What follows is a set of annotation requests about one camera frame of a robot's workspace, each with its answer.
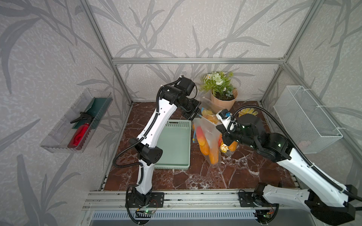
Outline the clear zip-top bag white print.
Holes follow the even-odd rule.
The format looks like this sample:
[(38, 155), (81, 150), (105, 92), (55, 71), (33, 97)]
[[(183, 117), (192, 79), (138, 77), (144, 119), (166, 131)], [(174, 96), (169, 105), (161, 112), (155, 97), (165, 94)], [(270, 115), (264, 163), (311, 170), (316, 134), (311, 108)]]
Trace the clear zip-top bag white print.
[[(195, 118), (193, 120), (193, 125), (194, 125), (195, 134), (196, 134), (196, 128), (198, 126), (200, 126), (202, 128), (203, 133), (206, 138), (206, 144), (209, 145), (209, 148), (211, 148), (215, 144), (217, 144), (217, 146), (218, 146), (218, 140), (219, 140), (219, 136), (221, 133), (216, 129), (215, 124), (211, 123), (210, 121), (208, 121), (202, 117), (202, 118)], [(206, 161), (210, 164), (209, 156), (204, 156), (204, 157), (205, 157)], [(221, 162), (221, 160), (222, 160), (221, 153), (219, 152), (219, 163)]]

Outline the large orange mango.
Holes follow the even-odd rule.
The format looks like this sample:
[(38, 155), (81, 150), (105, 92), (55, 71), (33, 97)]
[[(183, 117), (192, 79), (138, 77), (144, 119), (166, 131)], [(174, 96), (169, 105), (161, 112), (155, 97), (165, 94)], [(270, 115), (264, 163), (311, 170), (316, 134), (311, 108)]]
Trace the large orange mango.
[(200, 145), (200, 151), (204, 156), (208, 156), (210, 149), (209, 149), (209, 145), (208, 144), (204, 144), (204, 145)]

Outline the red orange mango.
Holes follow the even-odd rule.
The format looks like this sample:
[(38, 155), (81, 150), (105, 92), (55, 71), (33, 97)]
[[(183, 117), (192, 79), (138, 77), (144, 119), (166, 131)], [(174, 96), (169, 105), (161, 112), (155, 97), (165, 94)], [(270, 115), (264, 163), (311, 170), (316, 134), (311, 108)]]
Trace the red orange mango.
[(197, 136), (197, 141), (198, 141), (199, 145), (204, 146), (206, 144), (206, 138), (205, 138), (203, 130), (200, 126), (198, 126), (196, 128), (196, 136)]

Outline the long orange mango front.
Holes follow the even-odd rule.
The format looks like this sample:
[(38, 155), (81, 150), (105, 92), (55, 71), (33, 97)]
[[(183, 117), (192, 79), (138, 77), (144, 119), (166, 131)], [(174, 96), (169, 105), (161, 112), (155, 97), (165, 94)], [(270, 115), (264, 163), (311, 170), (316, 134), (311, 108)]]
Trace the long orange mango front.
[(209, 149), (209, 161), (211, 165), (216, 165), (219, 163), (219, 149), (217, 144), (213, 145)]

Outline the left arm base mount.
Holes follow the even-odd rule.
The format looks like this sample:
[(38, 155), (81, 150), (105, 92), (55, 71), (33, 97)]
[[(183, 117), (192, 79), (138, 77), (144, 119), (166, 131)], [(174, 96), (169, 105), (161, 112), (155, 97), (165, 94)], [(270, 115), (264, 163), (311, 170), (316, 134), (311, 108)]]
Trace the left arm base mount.
[(164, 205), (165, 193), (148, 192), (141, 194), (138, 191), (132, 191), (127, 194), (126, 203), (129, 208), (152, 207), (162, 208)]

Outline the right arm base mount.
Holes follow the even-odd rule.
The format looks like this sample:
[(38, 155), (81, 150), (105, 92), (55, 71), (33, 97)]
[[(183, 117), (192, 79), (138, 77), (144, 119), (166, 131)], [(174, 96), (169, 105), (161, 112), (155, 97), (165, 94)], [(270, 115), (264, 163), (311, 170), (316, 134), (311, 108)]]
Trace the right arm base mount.
[(263, 207), (263, 208), (275, 208), (278, 204), (272, 204), (267, 202), (262, 196), (254, 194), (254, 192), (247, 192), (240, 189), (238, 191), (238, 200), (241, 207)]

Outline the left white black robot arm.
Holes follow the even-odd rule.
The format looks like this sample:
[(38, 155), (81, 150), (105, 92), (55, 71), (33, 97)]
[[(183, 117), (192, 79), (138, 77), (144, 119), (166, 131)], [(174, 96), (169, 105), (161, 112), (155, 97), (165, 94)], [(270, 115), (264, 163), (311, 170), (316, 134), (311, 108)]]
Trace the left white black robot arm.
[[(192, 121), (200, 111), (200, 102), (195, 98), (189, 98), (191, 92), (196, 89), (194, 82), (173, 82), (161, 86), (156, 95), (156, 108), (144, 130), (137, 138), (130, 140), (130, 146), (121, 151), (113, 159), (115, 168), (139, 167), (138, 181), (135, 185), (129, 185), (134, 198), (146, 201), (152, 193), (152, 177), (155, 164), (163, 154), (163, 150), (157, 147), (157, 142), (162, 130), (169, 118), (177, 109), (181, 109), (183, 117)], [(122, 154), (135, 148), (138, 152), (138, 161), (127, 165), (117, 163)]]

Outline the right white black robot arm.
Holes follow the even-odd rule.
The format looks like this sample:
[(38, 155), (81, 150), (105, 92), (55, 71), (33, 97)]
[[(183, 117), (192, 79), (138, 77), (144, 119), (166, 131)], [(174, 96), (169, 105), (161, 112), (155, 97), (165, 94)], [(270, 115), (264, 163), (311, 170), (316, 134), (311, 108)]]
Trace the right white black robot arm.
[(249, 146), (258, 154), (284, 167), (307, 189), (288, 189), (261, 183), (253, 192), (254, 202), (258, 205), (285, 204), (310, 212), (319, 221), (339, 226), (355, 220), (361, 207), (354, 207), (351, 201), (361, 201), (353, 185), (343, 185), (324, 174), (301, 154), (295, 145), (282, 134), (267, 133), (263, 125), (256, 122), (238, 122), (228, 129), (217, 125), (223, 142), (227, 145), (238, 142)]

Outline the clear zip-top bag pink zipper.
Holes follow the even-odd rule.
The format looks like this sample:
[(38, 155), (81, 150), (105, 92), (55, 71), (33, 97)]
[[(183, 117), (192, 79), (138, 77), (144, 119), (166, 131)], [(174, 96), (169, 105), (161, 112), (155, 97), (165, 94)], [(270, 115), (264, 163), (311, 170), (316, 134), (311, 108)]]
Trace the clear zip-top bag pink zipper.
[(201, 98), (201, 115), (206, 120), (210, 121), (215, 125), (221, 124), (221, 121), (217, 118), (217, 113), (224, 109), (224, 107), (219, 106), (213, 103), (210, 99), (206, 97)]

